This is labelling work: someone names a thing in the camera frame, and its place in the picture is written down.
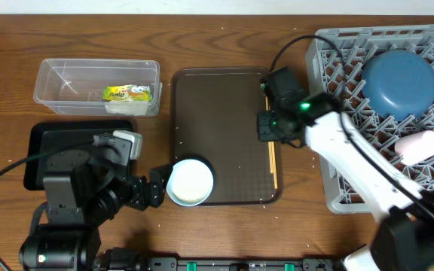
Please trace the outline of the green foil snack wrapper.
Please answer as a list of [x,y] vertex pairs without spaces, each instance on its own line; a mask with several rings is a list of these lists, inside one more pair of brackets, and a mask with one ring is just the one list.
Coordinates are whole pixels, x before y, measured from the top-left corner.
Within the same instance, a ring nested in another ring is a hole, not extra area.
[[152,98],[150,86],[137,84],[107,86],[102,93],[102,99],[110,102],[150,102]]

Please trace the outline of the light blue rice bowl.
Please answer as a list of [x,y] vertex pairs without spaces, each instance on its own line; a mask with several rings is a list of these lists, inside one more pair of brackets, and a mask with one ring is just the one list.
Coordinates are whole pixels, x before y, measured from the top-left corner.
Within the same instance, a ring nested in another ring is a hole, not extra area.
[[186,159],[173,165],[167,182],[167,194],[180,206],[198,206],[209,197],[213,185],[212,170],[204,162]]

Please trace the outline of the pink cup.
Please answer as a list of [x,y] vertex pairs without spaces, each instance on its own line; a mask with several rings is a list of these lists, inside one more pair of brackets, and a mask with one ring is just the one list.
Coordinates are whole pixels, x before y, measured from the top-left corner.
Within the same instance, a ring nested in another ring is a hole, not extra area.
[[400,138],[394,150],[406,166],[413,166],[434,155],[434,131],[426,130]]

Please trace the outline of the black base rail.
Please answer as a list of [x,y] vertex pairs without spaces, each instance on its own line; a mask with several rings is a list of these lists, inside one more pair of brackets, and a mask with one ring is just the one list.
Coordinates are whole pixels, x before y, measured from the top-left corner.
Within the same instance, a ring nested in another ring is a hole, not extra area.
[[199,259],[151,257],[130,248],[105,251],[93,262],[92,270],[126,271],[345,271],[341,260],[303,258],[298,260]]

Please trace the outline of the black plastic bin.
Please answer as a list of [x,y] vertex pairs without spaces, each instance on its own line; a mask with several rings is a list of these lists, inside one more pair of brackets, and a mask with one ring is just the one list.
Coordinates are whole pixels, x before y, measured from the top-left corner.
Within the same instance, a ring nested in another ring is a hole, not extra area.
[[[28,156],[53,151],[68,145],[81,143],[94,135],[115,130],[133,131],[128,120],[85,120],[66,122],[44,122],[34,125],[29,138]],[[46,158],[33,160],[26,164],[23,185],[27,190],[43,190],[43,175]]]

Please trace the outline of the dark brown serving tray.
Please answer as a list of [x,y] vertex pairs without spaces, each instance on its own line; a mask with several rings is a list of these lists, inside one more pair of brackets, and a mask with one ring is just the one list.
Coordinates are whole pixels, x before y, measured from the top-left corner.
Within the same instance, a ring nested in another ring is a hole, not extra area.
[[280,146],[275,144],[278,189],[267,142],[258,140],[257,113],[265,109],[262,67],[193,68],[172,80],[173,156],[211,168],[214,185],[204,206],[272,204],[283,193]]

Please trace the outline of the white tissue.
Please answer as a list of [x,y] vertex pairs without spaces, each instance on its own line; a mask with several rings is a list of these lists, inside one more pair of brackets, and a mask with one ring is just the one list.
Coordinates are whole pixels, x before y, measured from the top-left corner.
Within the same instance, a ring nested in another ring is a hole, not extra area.
[[109,114],[123,114],[130,116],[143,116],[146,115],[148,110],[148,102],[133,101],[133,102],[119,102],[110,101],[105,103],[105,109]]

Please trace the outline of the grey dishwasher rack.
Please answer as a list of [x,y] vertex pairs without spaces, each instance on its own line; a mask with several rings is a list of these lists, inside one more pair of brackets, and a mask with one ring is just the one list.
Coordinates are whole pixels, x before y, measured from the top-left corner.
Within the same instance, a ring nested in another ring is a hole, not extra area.
[[311,43],[305,57],[310,93],[344,97],[345,111],[361,134],[407,177],[426,190],[434,190],[434,156],[406,166],[394,152],[394,144],[401,137],[434,131],[434,102],[420,117],[409,116],[402,121],[381,117],[363,96],[365,82],[361,79],[365,65],[389,50],[416,53],[434,70],[434,25],[320,29],[316,35],[333,41],[344,56],[339,58],[323,41]]

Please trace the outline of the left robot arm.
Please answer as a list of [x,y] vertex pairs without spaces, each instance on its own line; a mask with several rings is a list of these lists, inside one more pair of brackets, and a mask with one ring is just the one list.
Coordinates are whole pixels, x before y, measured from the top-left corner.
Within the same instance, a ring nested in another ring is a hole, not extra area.
[[33,213],[19,261],[25,270],[147,270],[148,260],[129,248],[102,255],[99,227],[122,207],[144,211],[159,207],[172,172],[170,165],[149,177],[130,172],[142,137],[116,130],[96,134],[83,145],[48,154],[42,186],[46,202]]

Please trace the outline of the blue plate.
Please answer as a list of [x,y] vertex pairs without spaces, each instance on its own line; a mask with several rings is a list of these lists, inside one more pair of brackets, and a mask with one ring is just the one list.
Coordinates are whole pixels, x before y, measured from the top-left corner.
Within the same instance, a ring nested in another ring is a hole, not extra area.
[[362,79],[362,94],[381,117],[420,117],[434,102],[434,70],[410,51],[391,50],[374,57],[365,65]]

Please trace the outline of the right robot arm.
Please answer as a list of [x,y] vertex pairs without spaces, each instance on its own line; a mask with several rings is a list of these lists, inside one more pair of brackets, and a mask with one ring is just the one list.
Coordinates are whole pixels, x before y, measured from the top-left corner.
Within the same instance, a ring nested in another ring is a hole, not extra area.
[[434,191],[389,163],[325,93],[304,97],[288,68],[260,80],[269,109],[257,116],[262,142],[308,146],[335,167],[377,221],[374,240],[336,263],[339,270],[428,270],[434,265]]

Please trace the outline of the clear plastic bin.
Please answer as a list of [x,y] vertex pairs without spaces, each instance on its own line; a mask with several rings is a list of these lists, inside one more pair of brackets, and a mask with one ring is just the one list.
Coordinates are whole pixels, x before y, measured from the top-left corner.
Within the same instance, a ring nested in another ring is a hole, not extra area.
[[[107,86],[150,86],[152,100],[146,115],[109,114],[102,99]],[[42,61],[33,99],[57,114],[82,116],[153,117],[160,110],[160,66],[154,60],[45,59]]]

